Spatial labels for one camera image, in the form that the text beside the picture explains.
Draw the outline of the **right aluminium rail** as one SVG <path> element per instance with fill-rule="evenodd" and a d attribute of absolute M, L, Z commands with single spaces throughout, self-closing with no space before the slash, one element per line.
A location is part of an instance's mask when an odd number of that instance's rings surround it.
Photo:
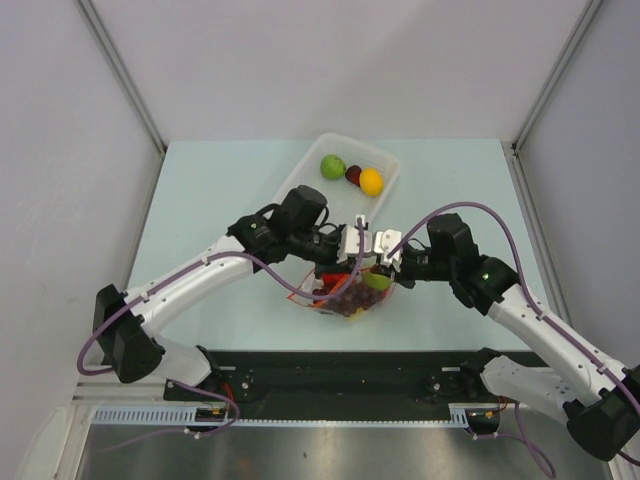
<path fill-rule="evenodd" d="M 574 326 L 522 161 L 511 143 L 502 142 L 501 147 L 518 197 L 549 305 L 558 316 L 570 326 Z"/>

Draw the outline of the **dark plum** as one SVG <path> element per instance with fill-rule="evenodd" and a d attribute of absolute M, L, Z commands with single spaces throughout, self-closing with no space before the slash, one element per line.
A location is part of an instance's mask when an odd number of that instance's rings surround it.
<path fill-rule="evenodd" d="M 362 169 L 359 166 L 352 165 L 347 168 L 345 172 L 345 179 L 353 185 L 360 186 L 361 172 L 362 172 Z"/>

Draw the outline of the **aluminium frame post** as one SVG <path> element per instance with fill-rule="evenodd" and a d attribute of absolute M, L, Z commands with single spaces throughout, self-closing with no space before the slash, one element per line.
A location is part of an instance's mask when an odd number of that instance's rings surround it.
<path fill-rule="evenodd" d="M 73 0 L 72 3 L 78 10 L 89 33 L 93 37 L 101 55 L 134 115 L 140 123 L 146 137 L 153 145 L 161 159 L 164 159 L 168 150 L 166 142 L 153 119 L 151 112 L 141 94 L 136 82 L 127 67 L 116 42 L 102 19 L 95 3 L 90 0 Z"/>
<path fill-rule="evenodd" d="M 515 155 L 519 155 L 526 145 L 563 78 L 572 66 L 572 62 L 575 60 L 582 44 L 596 22 L 597 16 L 606 4 L 607 1 L 604 0 L 589 0 L 584 5 L 558 57 L 554 61 L 549 74 L 542 84 L 541 90 L 535 97 L 517 134 L 510 142 L 510 148 Z"/>

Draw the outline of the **yellow lemon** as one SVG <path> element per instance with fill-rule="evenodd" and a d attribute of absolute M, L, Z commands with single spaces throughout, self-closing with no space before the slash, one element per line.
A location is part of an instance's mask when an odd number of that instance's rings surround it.
<path fill-rule="evenodd" d="M 359 187 L 365 195 L 377 197 L 384 191 L 384 179 L 376 169 L 366 168 L 359 175 Z"/>

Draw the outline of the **yellow green pear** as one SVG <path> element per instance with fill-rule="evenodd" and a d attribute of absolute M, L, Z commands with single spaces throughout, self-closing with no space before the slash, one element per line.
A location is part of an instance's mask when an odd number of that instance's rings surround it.
<path fill-rule="evenodd" d="M 374 273 L 372 270 L 364 271 L 362 274 L 363 283 L 376 291 L 385 291 L 393 283 L 392 279 L 386 275 Z"/>

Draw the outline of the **right aluminium frame post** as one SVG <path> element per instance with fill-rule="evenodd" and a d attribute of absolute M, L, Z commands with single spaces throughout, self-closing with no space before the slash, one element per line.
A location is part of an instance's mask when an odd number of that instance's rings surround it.
<path fill-rule="evenodd" d="M 607 1 L 604 0 L 589 0 L 584 5 L 558 57 L 554 61 L 549 74 L 542 84 L 541 90 L 535 97 L 517 134 L 510 142 L 510 148 L 515 155 L 519 155 L 526 145 L 563 78 L 572 66 L 572 62 L 575 60 L 582 44 L 596 22 L 597 16 L 606 4 Z"/>

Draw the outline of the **white plastic basket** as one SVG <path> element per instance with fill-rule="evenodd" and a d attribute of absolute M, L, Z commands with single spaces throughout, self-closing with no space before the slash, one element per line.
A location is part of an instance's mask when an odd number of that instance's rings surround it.
<path fill-rule="evenodd" d="M 355 183 L 341 177 L 325 178 L 321 164 L 325 157 L 334 156 L 346 168 L 375 170 L 382 179 L 382 191 L 367 195 Z M 286 194 L 299 185 L 307 185 L 322 193 L 329 208 L 328 221 L 333 224 L 352 223 L 358 214 L 372 222 L 392 191 L 400 173 L 400 161 L 392 154 L 370 144 L 335 133 L 319 136 L 299 162 L 291 169 L 283 184 L 276 190 L 272 203 L 281 203 Z"/>

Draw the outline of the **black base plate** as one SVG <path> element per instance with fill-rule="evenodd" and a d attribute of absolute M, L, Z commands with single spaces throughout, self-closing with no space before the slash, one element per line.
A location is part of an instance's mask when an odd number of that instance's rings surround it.
<path fill-rule="evenodd" d="M 167 382 L 167 401 L 228 394 L 245 420 L 445 420 L 454 404 L 501 409 L 476 369 L 491 350 L 391 352 L 206 351 L 212 373 L 195 392 Z"/>

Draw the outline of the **left aluminium frame post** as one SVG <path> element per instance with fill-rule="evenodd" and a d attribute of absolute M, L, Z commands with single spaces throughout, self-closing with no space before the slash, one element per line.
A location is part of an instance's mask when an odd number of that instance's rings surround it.
<path fill-rule="evenodd" d="M 166 142 L 153 119 L 151 112 L 141 94 L 136 82 L 127 67 L 116 42 L 102 19 L 95 3 L 90 0 L 73 0 L 72 3 L 78 10 L 89 33 L 93 37 L 101 55 L 134 115 L 140 123 L 146 137 L 153 145 L 161 159 L 164 159 L 168 150 Z"/>

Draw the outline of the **green custard apple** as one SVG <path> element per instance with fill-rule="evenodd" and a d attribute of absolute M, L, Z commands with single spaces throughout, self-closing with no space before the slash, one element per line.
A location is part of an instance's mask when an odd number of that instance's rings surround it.
<path fill-rule="evenodd" d="M 346 170 L 346 163 L 335 154 L 328 154 L 321 160 L 320 173 L 325 179 L 340 179 L 345 175 Z"/>

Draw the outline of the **dark purple grape bunch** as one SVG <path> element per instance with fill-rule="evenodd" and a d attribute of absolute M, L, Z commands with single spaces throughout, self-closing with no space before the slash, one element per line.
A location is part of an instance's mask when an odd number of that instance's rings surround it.
<path fill-rule="evenodd" d="M 314 301 L 312 307 L 323 313 L 350 318 L 381 303 L 387 293 L 388 290 L 376 291 L 368 288 L 363 281 L 354 282 L 339 297 Z"/>

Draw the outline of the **red green apple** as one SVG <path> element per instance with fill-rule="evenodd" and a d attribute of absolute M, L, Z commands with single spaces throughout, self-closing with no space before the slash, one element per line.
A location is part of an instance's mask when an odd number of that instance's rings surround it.
<path fill-rule="evenodd" d="M 349 278 L 348 273 L 324 273 L 321 277 L 323 285 L 329 289 L 342 285 Z"/>

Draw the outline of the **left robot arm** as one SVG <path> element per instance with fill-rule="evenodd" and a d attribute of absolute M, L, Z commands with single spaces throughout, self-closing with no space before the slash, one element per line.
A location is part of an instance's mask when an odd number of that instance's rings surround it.
<path fill-rule="evenodd" d="M 221 376 L 198 347 L 162 338 L 162 330 L 206 296 L 258 272 L 270 275 L 290 292 L 273 265 L 294 256 L 317 266 L 348 265 L 354 272 L 366 253 L 366 218 L 324 233 L 319 218 L 328 216 L 326 197 L 301 185 L 282 202 L 241 217 L 226 234 L 173 272 L 126 293 L 109 284 L 98 291 L 89 345 L 99 345 L 105 372 L 123 384 L 152 374 L 184 383 L 197 398 L 214 397 Z"/>

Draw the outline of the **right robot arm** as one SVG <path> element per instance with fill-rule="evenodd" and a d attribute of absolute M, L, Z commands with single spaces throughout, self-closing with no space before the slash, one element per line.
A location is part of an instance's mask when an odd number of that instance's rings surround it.
<path fill-rule="evenodd" d="M 519 365 L 485 348 L 467 362 L 463 393 L 473 401 L 504 396 L 563 424 L 588 454 L 610 461 L 639 431 L 639 370 L 587 342 L 535 298 L 522 274 L 480 254 L 457 214 L 426 223 L 429 246 L 410 246 L 395 230 L 373 236 L 374 253 L 396 281 L 443 281 L 466 307 L 489 317 L 523 341 L 549 372 Z"/>

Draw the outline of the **clear zip bag orange zipper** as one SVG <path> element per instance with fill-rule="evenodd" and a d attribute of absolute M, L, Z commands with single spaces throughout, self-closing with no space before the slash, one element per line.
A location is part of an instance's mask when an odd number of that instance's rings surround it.
<path fill-rule="evenodd" d="M 395 282 L 392 277 L 379 274 L 373 267 L 361 268 L 355 279 L 339 296 L 335 293 L 342 287 L 349 273 L 310 272 L 298 286 L 304 293 L 316 296 L 332 295 L 329 300 L 311 300 L 291 292 L 287 299 L 303 308 L 320 314 L 336 315 L 352 320 L 358 315 L 380 307 L 393 294 Z"/>

